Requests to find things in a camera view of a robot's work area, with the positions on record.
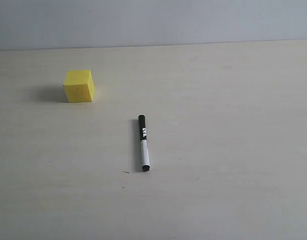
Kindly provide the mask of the black and white marker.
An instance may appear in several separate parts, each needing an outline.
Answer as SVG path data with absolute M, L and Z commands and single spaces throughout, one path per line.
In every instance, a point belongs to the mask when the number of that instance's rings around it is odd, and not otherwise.
M 141 167 L 144 172 L 150 170 L 150 157 L 147 142 L 146 118 L 144 115 L 138 116 L 139 139 L 140 139 L 140 157 Z

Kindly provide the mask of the yellow foam cube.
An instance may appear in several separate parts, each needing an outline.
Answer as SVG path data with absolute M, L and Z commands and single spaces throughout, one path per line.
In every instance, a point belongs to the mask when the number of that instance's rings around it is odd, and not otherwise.
M 63 87 L 69 103 L 93 101 L 95 85 L 91 70 L 69 70 Z

